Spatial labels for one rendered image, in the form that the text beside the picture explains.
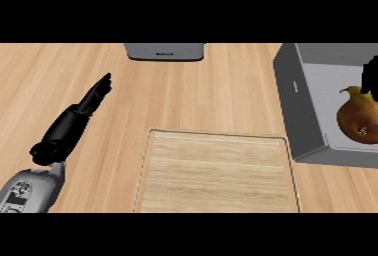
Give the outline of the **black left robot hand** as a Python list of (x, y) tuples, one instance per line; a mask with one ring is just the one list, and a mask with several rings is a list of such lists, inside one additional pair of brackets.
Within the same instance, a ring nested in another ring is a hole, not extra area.
[(67, 159), (80, 141), (90, 117), (111, 89), (111, 74), (106, 74), (90, 88), (81, 101), (64, 110), (42, 141), (33, 146), (30, 154), (36, 164), (47, 166)]

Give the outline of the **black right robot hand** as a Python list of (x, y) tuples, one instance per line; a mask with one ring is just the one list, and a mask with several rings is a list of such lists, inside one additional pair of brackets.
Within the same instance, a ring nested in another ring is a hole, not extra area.
[(362, 93), (371, 93), (374, 97), (378, 97), (378, 55), (363, 65)]

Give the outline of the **brown pear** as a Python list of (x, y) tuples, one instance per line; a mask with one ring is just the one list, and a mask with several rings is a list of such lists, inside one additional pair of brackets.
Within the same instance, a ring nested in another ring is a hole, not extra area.
[(343, 89), (350, 95), (337, 112), (337, 123), (344, 135), (362, 144), (378, 144), (378, 102), (359, 86)]

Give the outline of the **grey box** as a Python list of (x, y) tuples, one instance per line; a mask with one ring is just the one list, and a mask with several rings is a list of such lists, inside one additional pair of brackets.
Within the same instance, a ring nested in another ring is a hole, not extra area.
[(343, 91), (362, 82), (363, 65), (378, 43), (285, 43), (273, 59), (293, 158), (300, 163), (378, 168), (378, 145), (341, 132), (337, 111)]

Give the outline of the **pale wooden tray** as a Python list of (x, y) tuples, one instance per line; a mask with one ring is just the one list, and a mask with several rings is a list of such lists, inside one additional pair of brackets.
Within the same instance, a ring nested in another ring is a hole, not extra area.
[(152, 129), (133, 211), (298, 213), (287, 139)]

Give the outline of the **grey appliance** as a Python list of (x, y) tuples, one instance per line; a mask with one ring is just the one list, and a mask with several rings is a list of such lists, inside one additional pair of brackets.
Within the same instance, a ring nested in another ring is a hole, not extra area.
[(127, 56), (140, 61), (200, 61), (202, 43), (126, 43)]

